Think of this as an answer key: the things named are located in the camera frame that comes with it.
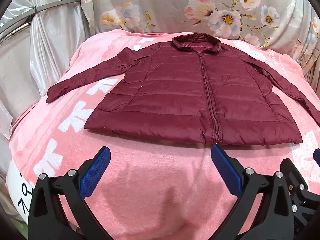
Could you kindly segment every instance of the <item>jacket sleeve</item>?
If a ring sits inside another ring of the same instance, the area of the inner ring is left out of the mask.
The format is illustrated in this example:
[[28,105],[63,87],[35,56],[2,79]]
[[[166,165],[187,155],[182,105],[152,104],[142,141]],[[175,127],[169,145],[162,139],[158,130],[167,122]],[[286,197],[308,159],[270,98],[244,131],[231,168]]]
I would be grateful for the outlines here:
[[140,51],[134,51],[126,47],[119,52],[117,56],[50,87],[47,92],[48,98],[46,102],[51,103],[76,88],[91,84],[103,78],[121,75],[135,65],[137,60],[147,56],[150,56],[150,53],[148,53],[148,50],[146,51],[146,48]]
[[238,53],[243,61],[249,63],[255,69],[257,69],[261,74],[266,76],[272,84],[284,92],[290,98],[298,101],[303,108],[312,116],[316,123],[320,126],[320,112],[316,107],[307,99],[307,97],[300,92],[300,90],[293,84],[291,84],[286,78],[280,75],[276,70],[271,68],[268,64],[261,62],[248,54],[240,51]]

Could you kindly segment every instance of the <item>jacket collar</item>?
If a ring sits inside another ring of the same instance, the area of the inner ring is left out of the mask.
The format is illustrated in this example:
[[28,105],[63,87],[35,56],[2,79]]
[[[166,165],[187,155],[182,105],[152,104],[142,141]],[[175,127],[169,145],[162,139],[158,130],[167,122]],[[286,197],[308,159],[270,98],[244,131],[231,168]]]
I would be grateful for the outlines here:
[[206,33],[192,33],[177,36],[172,39],[173,44],[178,49],[192,49],[193,47],[201,47],[201,50],[209,50],[217,52],[221,49],[221,41]]

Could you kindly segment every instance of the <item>black mechanical bracket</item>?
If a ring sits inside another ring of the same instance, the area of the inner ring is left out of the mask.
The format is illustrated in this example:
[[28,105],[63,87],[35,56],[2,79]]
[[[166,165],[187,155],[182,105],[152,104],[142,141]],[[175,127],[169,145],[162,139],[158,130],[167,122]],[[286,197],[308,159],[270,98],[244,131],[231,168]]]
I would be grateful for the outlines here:
[[[211,150],[212,161],[229,192],[238,197],[220,227],[209,240],[318,240],[320,196],[308,186],[290,159],[284,159],[273,176],[257,174],[230,158],[219,146]],[[49,178],[41,174],[32,196],[29,240],[112,240],[85,202],[111,160],[107,147],[85,161],[78,170]],[[314,153],[320,163],[320,150]],[[257,194],[263,193],[250,229],[239,234]],[[59,195],[65,195],[83,234],[76,233],[63,211]]]

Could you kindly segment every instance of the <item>black printed symbol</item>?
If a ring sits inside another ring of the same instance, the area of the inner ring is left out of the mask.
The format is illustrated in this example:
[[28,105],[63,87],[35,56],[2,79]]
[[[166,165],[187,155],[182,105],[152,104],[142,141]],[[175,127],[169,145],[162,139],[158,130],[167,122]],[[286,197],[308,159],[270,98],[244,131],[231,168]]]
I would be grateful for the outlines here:
[[26,214],[26,211],[25,211],[24,208],[26,208],[26,210],[27,210],[28,212],[29,212],[29,210],[28,210],[26,204],[24,203],[23,199],[20,199],[20,200],[19,200],[18,206],[19,206],[21,203],[22,203],[23,212],[24,212],[24,214]]
[[32,193],[33,193],[33,189],[32,189],[32,192],[28,191],[27,185],[24,184],[24,183],[21,185],[21,190],[22,190],[22,193],[23,193],[25,196],[27,196],[28,194],[32,195]]

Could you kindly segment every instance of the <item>zipper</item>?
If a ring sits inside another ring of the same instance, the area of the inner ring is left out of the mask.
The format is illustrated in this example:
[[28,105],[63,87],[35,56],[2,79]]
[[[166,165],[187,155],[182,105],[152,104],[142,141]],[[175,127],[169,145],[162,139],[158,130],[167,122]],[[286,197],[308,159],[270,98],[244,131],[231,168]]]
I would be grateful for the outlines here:
[[209,87],[209,81],[207,78],[207,75],[205,73],[205,69],[203,67],[203,62],[202,62],[202,58],[201,55],[196,52],[199,55],[200,58],[200,65],[201,65],[201,70],[202,70],[202,75],[203,75],[203,79],[204,79],[204,86],[205,86],[205,95],[207,97],[207,100],[209,102],[209,114],[211,117],[211,121],[213,123],[213,129],[215,131],[215,137],[213,139],[213,144],[216,145],[219,143],[219,126],[218,126],[218,121],[215,115],[215,102],[214,100],[212,100],[211,96],[210,96],[210,87]]

